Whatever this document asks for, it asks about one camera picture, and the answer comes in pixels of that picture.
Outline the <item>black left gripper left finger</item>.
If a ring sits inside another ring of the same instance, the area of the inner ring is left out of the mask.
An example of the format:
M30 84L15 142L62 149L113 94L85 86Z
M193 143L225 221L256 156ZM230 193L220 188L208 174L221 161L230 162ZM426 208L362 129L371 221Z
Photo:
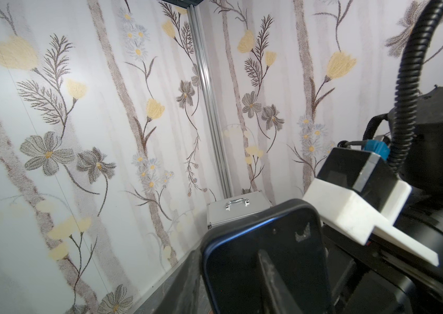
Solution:
M190 252L164 299L154 311L159 314L197 313L202 275L202 252Z

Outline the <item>silver aluminium case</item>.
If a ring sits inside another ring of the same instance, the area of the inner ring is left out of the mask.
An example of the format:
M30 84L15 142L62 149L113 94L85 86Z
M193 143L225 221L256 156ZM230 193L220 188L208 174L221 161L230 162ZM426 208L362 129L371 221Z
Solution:
M271 202L261 191L215 201L207 206L207 228L224 225L271 207Z

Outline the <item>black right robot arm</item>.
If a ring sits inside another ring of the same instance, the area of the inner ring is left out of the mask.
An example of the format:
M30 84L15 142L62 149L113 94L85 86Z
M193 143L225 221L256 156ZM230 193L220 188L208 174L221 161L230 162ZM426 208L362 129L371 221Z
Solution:
M403 50L396 104L384 115L390 152L355 189L376 209L395 176L416 189L396 218L396 229L438 255L433 266L381 236L365 246L332 228L329 271L338 313L443 313L443 87L420 96L418 87L443 1L425 6Z

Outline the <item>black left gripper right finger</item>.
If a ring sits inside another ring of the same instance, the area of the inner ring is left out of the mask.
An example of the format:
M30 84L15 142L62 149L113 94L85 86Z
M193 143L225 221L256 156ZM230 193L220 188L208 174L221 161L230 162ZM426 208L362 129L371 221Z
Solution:
M263 249L257 253L257 264L263 312L302 313L269 254Z

